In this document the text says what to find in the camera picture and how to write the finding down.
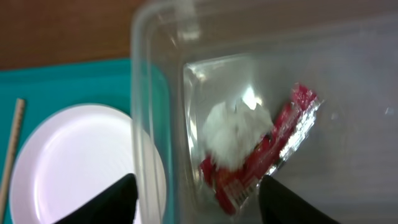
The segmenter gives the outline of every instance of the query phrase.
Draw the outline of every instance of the black object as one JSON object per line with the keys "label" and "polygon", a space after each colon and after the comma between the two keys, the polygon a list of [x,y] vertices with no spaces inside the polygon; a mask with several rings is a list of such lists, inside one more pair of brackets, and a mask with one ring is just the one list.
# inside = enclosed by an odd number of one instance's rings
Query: black object
{"label": "black object", "polygon": [[260,183],[259,204],[265,224],[338,223],[268,175]]}
{"label": "black object", "polygon": [[136,214],[136,178],[127,174],[115,184],[56,224],[132,224]]}

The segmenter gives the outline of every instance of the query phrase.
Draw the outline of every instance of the transparent container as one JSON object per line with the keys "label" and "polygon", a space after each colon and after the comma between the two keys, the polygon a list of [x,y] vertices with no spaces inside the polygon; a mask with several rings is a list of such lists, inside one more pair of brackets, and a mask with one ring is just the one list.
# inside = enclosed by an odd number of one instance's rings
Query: transparent container
{"label": "transparent container", "polygon": [[[275,116],[295,82],[325,103],[276,179],[341,223],[397,223],[397,12],[398,3],[388,0],[174,0],[143,7],[132,26],[132,117],[155,142],[167,179],[165,213],[149,215],[161,210],[150,204],[158,192],[146,191],[154,163],[142,156],[136,131],[143,223],[231,222],[200,184],[204,119],[216,103],[242,97]],[[152,69],[162,77],[152,77]],[[158,88],[165,94],[152,95]],[[159,113],[167,115],[163,131]],[[256,197],[234,222],[261,223]]]}

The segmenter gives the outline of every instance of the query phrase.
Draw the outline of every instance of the white tissue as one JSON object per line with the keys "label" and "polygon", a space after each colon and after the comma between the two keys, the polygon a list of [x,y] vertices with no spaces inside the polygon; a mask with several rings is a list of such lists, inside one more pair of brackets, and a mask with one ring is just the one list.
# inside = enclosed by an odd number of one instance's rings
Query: white tissue
{"label": "white tissue", "polygon": [[222,102],[211,109],[203,125],[205,149],[218,167],[234,171],[242,167],[245,158],[272,127],[269,111],[262,106],[251,110],[239,101],[233,110]]}

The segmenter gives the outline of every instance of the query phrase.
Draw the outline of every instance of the plastic wrapper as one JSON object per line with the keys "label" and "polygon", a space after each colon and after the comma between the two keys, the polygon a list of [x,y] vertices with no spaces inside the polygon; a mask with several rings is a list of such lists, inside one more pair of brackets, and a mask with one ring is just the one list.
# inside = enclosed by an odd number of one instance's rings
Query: plastic wrapper
{"label": "plastic wrapper", "polygon": [[203,180],[215,191],[220,207],[228,215],[237,214],[256,192],[261,178],[272,175],[299,148],[315,122],[321,103],[314,91],[296,84],[272,131],[263,137],[241,169],[234,172],[217,169],[210,156],[202,161]]}

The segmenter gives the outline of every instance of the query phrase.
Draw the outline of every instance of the candy wrapper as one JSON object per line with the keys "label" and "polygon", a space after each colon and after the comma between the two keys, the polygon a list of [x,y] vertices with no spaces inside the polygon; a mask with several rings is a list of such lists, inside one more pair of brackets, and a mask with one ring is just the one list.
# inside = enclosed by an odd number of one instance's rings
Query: candy wrapper
{"label": "candy wrapper", "polygon": [[210,156],[202,161],[203,180],[215,191],[220,207],[228,215],[237,214],[256,191],[261,178],[272,175],[299,148],[315,122],[321,103],[315,92],[297,84],[291,101],[274,121],[272,131],[263,137],[241,169],[234,172],[217,169]]}

